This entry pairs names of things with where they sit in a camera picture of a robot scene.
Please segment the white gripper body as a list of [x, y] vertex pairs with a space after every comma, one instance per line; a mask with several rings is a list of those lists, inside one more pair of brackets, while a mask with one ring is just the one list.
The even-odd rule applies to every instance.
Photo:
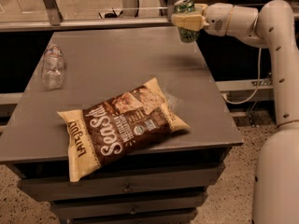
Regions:
[[208, 26], [205, 31], [209, 35], [225, 36], [232, 9], [233, 5], [224, 3], [208, 6], [205, 13]]

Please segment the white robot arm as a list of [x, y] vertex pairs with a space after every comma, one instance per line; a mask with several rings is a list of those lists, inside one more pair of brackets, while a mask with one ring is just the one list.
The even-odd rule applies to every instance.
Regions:
[[263, 144], [255, 171], [252, 224], [299, 224], [299, 49], [292, 7], [283, 0], [262, 9], [197, 4], [175, 13], [179, 28], [233, 36], [268, 49], [277, 131]]

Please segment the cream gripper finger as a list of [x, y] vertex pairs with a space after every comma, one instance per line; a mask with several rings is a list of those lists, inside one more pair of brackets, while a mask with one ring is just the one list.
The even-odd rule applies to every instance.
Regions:
[[171, 22], [179, 28], [192, 31], [200, 31], [208, 26], [206, 18], [201, 14], [173, 14]]
[[204, 14], [207, 9], [207, 4], [195, 4], [194, 11], [199, 14]]

